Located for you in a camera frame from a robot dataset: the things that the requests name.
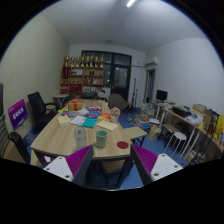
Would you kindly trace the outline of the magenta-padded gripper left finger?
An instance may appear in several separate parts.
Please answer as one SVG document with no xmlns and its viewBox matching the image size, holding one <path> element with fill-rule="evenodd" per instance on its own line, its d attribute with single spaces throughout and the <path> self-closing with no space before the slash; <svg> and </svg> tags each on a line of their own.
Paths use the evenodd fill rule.
<svg viewBox="0 0 224 224">
<path fill-rule="evenodd" d="M 93 146 L 89 145 L 67 157 L 58 156 L 44 170 L 81 186 L 93 155 Z"/>
</svg>

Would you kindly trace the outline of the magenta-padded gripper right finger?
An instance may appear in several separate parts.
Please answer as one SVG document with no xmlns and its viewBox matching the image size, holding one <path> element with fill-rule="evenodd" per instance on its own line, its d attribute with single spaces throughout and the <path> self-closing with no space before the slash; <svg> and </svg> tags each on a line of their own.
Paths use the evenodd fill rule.
<svg viewBox="0 0 224 224">
<path fill-rule="evenodd" d="M 130 153 L 143 185 L 150 184 L 182 169 L 168 155 L 164 153 L 157 155 L 139 145 L 132 144 Z"/>
</svg>

